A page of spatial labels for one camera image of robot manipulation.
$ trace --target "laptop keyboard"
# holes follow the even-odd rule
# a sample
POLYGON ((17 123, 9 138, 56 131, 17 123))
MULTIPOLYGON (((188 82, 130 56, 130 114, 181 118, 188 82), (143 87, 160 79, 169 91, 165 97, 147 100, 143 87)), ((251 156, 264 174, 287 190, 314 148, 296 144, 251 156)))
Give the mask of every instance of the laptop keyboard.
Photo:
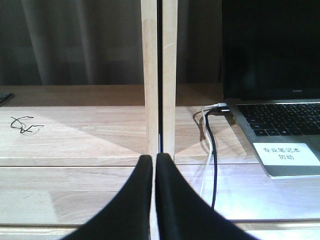
POLYGON ((256 136, 320 135, 320 103, 237 106, 256 136))

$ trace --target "silver laptop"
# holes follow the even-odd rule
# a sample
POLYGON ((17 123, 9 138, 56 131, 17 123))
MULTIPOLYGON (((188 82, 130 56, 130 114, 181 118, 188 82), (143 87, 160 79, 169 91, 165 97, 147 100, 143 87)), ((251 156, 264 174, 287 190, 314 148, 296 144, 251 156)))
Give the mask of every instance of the silver laptop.
POLYGON ((222 0, 222 82, 269 176, 320 176, 319 0, 222 0))

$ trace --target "tangled black wire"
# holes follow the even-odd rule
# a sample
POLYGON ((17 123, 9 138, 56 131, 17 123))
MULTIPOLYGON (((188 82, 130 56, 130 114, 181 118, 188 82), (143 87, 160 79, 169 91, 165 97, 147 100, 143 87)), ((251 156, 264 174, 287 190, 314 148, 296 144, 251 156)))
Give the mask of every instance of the tangled black wire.
POLYGON ((22 122, 25 120, 33 119, 34 118, 33 116, 22 116, 19 118, 15 118, 15 117, 11 116, 11 118, 14 120, 10 124, 10 127, 13 129, 19 129, 20 133, 22 135, 24 135, 25 133, 35 134, 35 133, 39 132, 40 128, 44 127, 44 125, 31 125, 31 126, 27 127, 27 125, 22 122))

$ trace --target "wooden desk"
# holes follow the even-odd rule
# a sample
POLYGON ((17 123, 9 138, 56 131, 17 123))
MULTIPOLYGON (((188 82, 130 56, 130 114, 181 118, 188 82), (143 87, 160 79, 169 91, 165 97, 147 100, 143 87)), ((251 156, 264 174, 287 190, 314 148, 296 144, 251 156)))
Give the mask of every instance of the wooden desk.
MULTIPOLYGON (((221 102, 221 85, 177 86, 175 163, 197 191, 207 161, 200 109, 221 102)), ((262 240, 319 239, 320 177, 271 179, 240 128, 225 116, 209 116, 218 151, 215 209, 262 240)), ((211 203, 213 165, 203 198, 211 203)))
POLYGON ((2 86, 0 239, 59 239, 104 207, 147 153, 144 87, 2 86), (35 134, 10 128, 31 116, 35 134))

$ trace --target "curtain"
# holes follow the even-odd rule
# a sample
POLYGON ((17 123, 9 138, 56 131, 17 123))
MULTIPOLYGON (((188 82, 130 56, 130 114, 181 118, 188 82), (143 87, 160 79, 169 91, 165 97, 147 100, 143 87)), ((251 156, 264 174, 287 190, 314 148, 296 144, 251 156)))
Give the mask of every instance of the curtain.
POLYGON ((221 81, 222 0, 179 0, 177 82, 221 81))
MULTIPOLYGON (((177 82, 219 81, 221 0, 179 0, 177 82)), ((143 84, 140 0, 0 0, 0 85, 143 84)))
POLYGON ((140 0, 0 0, 0 85, 143 84, 140 0))

